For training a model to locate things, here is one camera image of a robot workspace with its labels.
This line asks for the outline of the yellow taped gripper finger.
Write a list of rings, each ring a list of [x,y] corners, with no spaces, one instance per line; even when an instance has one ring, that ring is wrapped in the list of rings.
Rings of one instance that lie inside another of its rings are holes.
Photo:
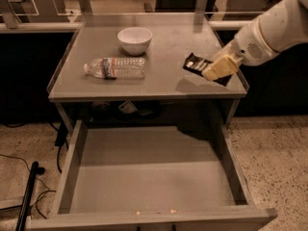
[[[236,61],[239,58],[237,50],[238,44],[235,41],[230,41],[214,55],[213,61],[216,62],[221,59]]]
[[[224,55],[217,58],[212,64],[208,64],[202,71],[202,76],[209,81],[216,81],[236,73],[239,70],[239,65],[239,58]]]

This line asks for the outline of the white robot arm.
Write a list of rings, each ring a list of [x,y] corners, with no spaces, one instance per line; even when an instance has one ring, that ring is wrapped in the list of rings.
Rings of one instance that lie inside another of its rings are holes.
[[[258,66],[308,42],[308,0],[281,0],[245,24],[201,71],[209,81],[235,74],[241,64]]]

